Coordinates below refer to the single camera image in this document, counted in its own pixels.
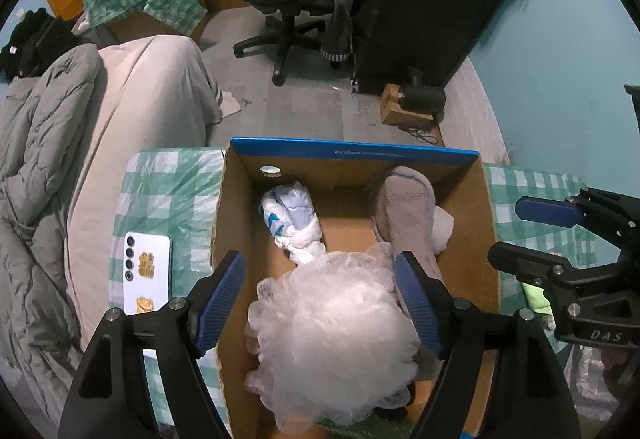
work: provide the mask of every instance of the white plastic bag with blue print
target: white plastic bag with blue print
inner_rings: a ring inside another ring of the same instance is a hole
[[[286,249],[296,265],[312,262],[326,253],[309,190],[299,181],[264,194],[260,213],[277,247]]]

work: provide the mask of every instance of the light blue wall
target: light blue wall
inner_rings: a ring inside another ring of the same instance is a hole
[[[506,0],[470,57],[512,164],[640,196],[624,88],[640,84],[640,34],[619,0]]]
[[[46,8],[47,11],[53,15],[47,0],[20,0],[12,14],[7,19],[7,22],[2,26],[2,29],[0,29],[0,47],[4,47],[9,42],[9,37],[11,37],[15,26],[20,22],[20,10],[28,12],[29,10],[36,11],[39,8]],[[4,79],[4,75],[2,74],[2,76],[0,76],[0,104],[2,104],[2,101],[4,100],[7,87],[8,85]]]

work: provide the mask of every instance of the gray floor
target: gray floor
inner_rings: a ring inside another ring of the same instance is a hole
[[[271,83],[273,46],[247,51],[241,59],[234,57],[235,43],[266,31],[264,15],[253,8],[220,12],[206,27],[200,48],[207,69],[242,105],[242,112],[216,127],[210,145],[226,146],[234,136],[426,144],[382,125],[380,99],[351,94],[346,66],[331,69],[315,51],[291,49],[282,87]]]

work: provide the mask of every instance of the metal screw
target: metal screw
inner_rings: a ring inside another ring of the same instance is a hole
[[[122,309],[118,309],[117,307],[114,307],[114,308],[108,310],[104,314],[104,319],[107,320],[108,322],[114,322],[118,318],[120,318],[121,314],[122,314]]]
[[[578,314],[580,314],[580,306],[576,303],[569,304],[567,311],[571,316],[575,318],[578,316]]]
[[[533,320],[533,316],[534,316],[533,311],[530,309],[527,309],[526,307],[523,307],[522,309],[520,309],[518,311],[518,314],[520,318],[522,318],[526,322]]]
[[[456,309],[460,309],[461,311],[466,311],[471,307],[471,302],[469,302],[466,298],[454,298],[453,306]]]
[[[187,305],[187,299],[181,296],[172,298],[169,301],[169,309],[173,309],[174,311],[177,311],[178,309],[182,309],[186,305]]]

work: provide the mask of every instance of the smartphone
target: smartphone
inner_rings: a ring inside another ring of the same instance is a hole
[[[165,235],[127,233],[122,284],[127,315],[156,311],[169,302],[171,240]]]

